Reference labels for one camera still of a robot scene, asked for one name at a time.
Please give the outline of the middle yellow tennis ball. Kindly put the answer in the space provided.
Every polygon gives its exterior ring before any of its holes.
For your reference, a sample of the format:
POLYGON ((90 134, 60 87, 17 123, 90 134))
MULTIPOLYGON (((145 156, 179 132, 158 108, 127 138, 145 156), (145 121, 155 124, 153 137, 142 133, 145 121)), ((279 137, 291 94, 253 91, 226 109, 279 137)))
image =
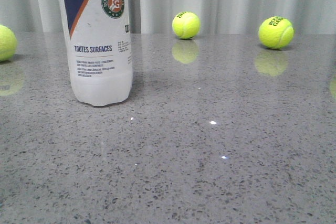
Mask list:
POLYGON ((172 21, 173 31, 180 39, 190 39, 196 36, 200 27, 199 17, 192 12, 180 12, 172 21))

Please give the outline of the far-left yellow tennis ball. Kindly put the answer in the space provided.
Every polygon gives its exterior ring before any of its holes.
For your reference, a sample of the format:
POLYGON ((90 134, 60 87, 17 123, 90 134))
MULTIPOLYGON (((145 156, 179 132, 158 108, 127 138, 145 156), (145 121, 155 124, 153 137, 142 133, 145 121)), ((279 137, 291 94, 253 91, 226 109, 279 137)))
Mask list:
POLYGON ((1 25, 0 57, 1 62, 9 60, 16 51, 17 39, 15 34, 8 27, 1 25))

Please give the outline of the Roland Garros yellow tennis ball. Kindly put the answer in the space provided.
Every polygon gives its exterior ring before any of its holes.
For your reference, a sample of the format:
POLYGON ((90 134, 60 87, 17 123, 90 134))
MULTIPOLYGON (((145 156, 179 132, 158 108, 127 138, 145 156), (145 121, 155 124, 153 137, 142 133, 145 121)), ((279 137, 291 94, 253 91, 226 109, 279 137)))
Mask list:
POLYGON ((273 16, 265 19, 258 30, 260 42, 270 49, 280 49, 287 46, 293 39, 295 30, 290 20, 273 16))

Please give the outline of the grey pleated curtain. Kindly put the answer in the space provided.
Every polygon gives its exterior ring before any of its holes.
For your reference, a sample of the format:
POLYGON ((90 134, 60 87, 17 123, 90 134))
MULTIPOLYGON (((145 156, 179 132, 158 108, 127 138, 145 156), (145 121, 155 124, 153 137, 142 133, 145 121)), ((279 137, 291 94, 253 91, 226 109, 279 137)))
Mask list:
MULTIPOLYGON (((129 0, 133 33, 170 33, 173 17, 196 13, 202 34, 254 34, 268 17, 289 19, 299 34, 335 33, 335 0, 129 0)), ((62 31, 58 0, 1 0, 1 24, 14 31, 62 31)))

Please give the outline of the white blue tennis ball can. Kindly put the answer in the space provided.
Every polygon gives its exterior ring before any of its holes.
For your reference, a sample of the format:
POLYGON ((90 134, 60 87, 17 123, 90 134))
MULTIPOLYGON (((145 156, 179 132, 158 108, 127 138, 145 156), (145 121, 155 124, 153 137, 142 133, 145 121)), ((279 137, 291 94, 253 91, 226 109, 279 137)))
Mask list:
POLYGON ((78 101, 126 100, 133 68, 128 0, 59 0, 70 83, 78 101))

